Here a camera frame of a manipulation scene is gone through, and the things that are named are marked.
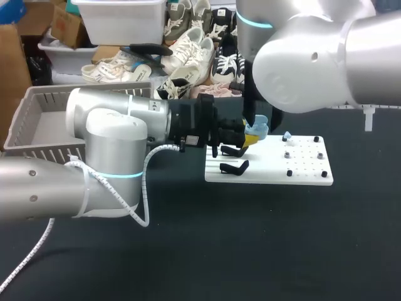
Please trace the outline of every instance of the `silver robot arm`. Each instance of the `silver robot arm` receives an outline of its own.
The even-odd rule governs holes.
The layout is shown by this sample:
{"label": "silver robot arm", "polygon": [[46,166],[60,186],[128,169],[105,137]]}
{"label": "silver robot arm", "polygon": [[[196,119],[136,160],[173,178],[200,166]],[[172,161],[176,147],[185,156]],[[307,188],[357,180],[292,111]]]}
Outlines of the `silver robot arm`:
{"label": "silver robot arm", "polygon": [[[107,178],[133,210],[140,201],[146,146],[164,143],[169,125],[164,101],[87,89],[73,90],[68,100],[66,126],[73,137],[85,140],[86,164]],[[93,177],[85,180],[75,167],[5,157],[0,179],[0,221],[128,214],[102,184]]]}
{"label": "silver robot arm", "polygon": [[276,108],[400,105],[400,12],[375,16],[370,0],[237,0],[237,10],[239,50]]}

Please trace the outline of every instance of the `white plastic basket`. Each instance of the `white plastic basket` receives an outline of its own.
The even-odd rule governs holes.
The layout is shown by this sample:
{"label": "white plastic basket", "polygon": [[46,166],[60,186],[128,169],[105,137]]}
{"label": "white plastic basket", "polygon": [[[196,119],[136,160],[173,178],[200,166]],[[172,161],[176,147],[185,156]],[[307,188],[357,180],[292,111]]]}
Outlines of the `white plastic basket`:
{"label": "white plastic basket", "polygon": [[91,59],[95,54],[96,48],[62,48],[50,46],[51,40],[43,39],[38,48],[43,50],[48,56],[53,70],[60,74],[81,75],[81,68],[92,64]]}
{"label": "white plastic basket", "polygon": [[166,0],[71,0],[94,45],[163,42]]}
{"label": "white plastic basket", "polygon": [[7,156],[28,156],[64,164],[68,155],[85,161],[85,141],[72,138],[65,125],[68,97],[75,88],[151,97],[152,83],[109,83],[31,87],[15,111],[4,150]]}

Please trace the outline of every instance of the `small blue object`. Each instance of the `small blue object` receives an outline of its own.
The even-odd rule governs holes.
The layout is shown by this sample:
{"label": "small blue object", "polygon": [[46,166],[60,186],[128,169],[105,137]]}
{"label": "small blue object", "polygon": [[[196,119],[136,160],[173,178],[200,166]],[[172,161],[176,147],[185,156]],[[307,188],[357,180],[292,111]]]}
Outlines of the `small blue object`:
{"label": "small blue object", "polygon": [[9,0],[0,6],[0,25],[17,23],[26,13],[23,0]]}
{"label": "small blue object", "polygon": [[289,132],[286,132],[283,136],[285,139],[291,139],[291,134]]}
{"label": "small blue object", "polygon": [[246,122],[245,134],[259,136],[259,140],[265,139],[269,132],[268,121],[268,118],[264,115],[255,116],[253,127]]}

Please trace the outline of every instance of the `white pegboard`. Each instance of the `white pegboard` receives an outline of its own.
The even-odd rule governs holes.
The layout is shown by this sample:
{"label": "white pegboard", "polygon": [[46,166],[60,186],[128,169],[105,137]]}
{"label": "white pegboard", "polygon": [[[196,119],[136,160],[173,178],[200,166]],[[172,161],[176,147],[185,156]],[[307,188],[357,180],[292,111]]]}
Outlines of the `white pegboard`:
{"label": "white pegboard", "polygon": [[[212,148],[206,152],[205,180],[207,182],[254,183],[254,184],[287,184],[330,186],[333,184],[330,162],[328,160],[325,141],[319,137],[292,136],[287,142],[283,136],[271,135],[249,147],[242,158],[222,156],[219,148],[217,158],[212,157]],[[249,167],[241,176],[222,174],[220,163],[239,167],[249,160]]]}

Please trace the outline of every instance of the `blue part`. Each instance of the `blue part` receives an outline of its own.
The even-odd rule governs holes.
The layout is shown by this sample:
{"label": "blue part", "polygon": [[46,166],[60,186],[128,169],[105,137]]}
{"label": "blue part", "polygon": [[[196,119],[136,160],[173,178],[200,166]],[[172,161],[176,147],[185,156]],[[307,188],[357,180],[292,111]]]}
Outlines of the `blue part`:
{"label": "blue part", "polygon": [[283,136],[285,139],[291,139],[291,134],[289,132],[286,132]]}
{"label": "blue part", "polygon": [[143,172],[140,172],[138,174],[103,174],[101,172],[98,172],[98,174],[107,179],[131,179],[133,177],[140,177]]}
{"label": "blue part", "polygon": [[245,134],[259,136],[259,140],[266,138],[269,132],[268,118],[264,115],[255,116],[255,123],[251,127],[248,122],[245,125]]}
{"label": "blue part", "polygon": [[273,26],[272,26],[270,23],[258,23],[258,22],[254,22],[254,21],[248,20],[248,19],[242,17],[242,16],[238,13],[238,11],[237,11],[237,16],[238,16],[238,18],[239,18],[242,22],[244,22],[244,23],[246,23],[246,24],[248,24],[248,25],[251,25],[251,26],[253,26],[253,27],[258,27],[258,28],[273,28]]}
{"label": "blue part", "polygon": [[67,6],[65,7],[65,11],[70,14],[81,16],[80,9],[78,8],[77,5],[72,4],[71,0],[67,0]]}
{"label": "blue part", "polygon": [[0,6],[0,24],[17,23],[26,13],[23,0],[9,0]]}

